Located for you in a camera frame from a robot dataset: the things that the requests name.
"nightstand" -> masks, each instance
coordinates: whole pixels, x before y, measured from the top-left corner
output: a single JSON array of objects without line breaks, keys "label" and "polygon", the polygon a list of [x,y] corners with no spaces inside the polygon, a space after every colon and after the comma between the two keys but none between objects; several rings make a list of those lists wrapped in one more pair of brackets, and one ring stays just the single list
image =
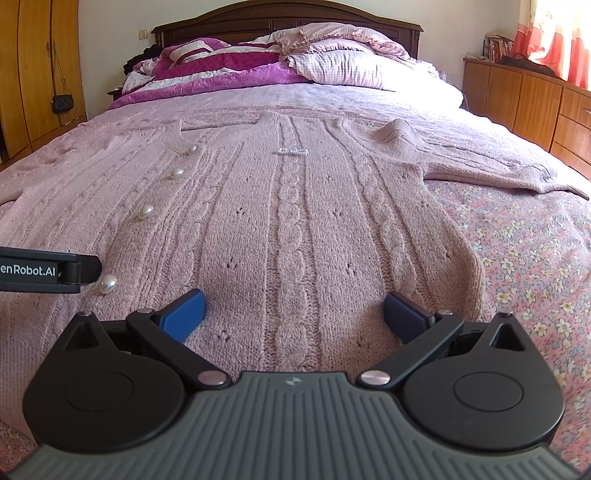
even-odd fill
[{"label": "nightstand", "polygon": [[115,90],[107,92],[107,95],[111,95],[113,97],[113,101],[116,101],[123,95],[123,87],[117,87]]}]

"wooden headboard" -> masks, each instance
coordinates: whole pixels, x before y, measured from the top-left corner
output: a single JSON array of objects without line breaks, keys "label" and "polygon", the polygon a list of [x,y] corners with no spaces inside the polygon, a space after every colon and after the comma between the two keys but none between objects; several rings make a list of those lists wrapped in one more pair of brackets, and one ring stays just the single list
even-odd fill
[{"label": "wooden headboard", "polygon": [[228,43],[254,40],[283,28],[314,22],[340,22],[369,27],[418,55],[420,25],[376,17],[354,7],[326,0],[247,0],[221,7],[190,20],[161,25],[152,33],[162,47],[192,38],[214,37]]}]

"wall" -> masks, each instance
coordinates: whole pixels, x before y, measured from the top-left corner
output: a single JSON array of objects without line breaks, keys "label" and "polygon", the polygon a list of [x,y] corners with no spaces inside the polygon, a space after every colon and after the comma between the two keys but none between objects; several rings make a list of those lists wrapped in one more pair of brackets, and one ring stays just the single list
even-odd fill
[{"label": "wall", "polygon": [[[89,117],[110,104],[106,93],[120,85],[122,66],[154,42],[138,40],[138,31],[152,29],[233,3],[232,0],[80,0],[80,56]],[[343,0],[342,3],[420,24],[425,31],[419,57],[447,72],[461,87],[462,58],[482,54],[486,33],[513,38],[519,21],[520,0]]]},{"label": "wall", "polygon": [[531,0],[521,0],[521,6],[519,8],[519,23],[526,27],[530,24],[530,19],[533,17],[532,7],[535,7],[537,2]]}]

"pink checkered pillow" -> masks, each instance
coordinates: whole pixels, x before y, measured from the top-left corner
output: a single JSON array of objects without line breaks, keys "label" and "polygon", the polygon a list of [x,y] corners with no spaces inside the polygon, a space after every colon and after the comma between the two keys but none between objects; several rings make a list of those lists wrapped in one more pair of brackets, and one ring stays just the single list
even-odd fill
[{"label": "pink checkered pillow", "polygon": [[284,30],[277,30],[276,32],[273,32],[270,35],[264,35],[262,37],[258,37],[249,43],[269,44],[269,43],[275,43],[276,41],[278,41],[280,39],[284,39],[285,41],[290,41],[290,42],[294,42],[294,43],[301,41],[300,27],[286,28]]},{"label": "pink checkered pillow", "polygon": [[327,38],[314,43],[296,47],[291,54],[297,53],[322,53],[324,51],[333,50],[356,50],[364,51],[365,53],[374,53],[374,51],[367,45],[362,43],[347,40],[345,38]]},{"label": "pink checkered pillow", "polygon": [[440,81],[424,71],[408,68],[403,62],[364,51],[303,53],[289,55],[288,59],[289,66],[296,73],[323,85],[349,85],[392,92],[421,92],[431,88],[433,82]]},{"label": "pink checkered pillow", "polygon": [[301,38],[299,39],[292,35],[278,40],[283,55],[290,54],[302,45],[308,45],[327,38],[345,38],[359,43],[367,43],[380,55],[400,58],[409,56],[400,43],[390,40],[386,35],[371,28],[336,22],[311,23],[300,27],[300,34]]}]

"pink curtain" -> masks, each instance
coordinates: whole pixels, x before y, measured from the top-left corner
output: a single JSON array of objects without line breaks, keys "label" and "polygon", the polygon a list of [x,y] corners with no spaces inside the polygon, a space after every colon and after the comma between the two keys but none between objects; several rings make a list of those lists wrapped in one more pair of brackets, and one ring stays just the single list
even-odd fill
[{"label": "pink curtain", "polygon": [[591,0],[532,0],[531,6],[530,24],[519,24],[511,55],[521,53],[590,89]]}]

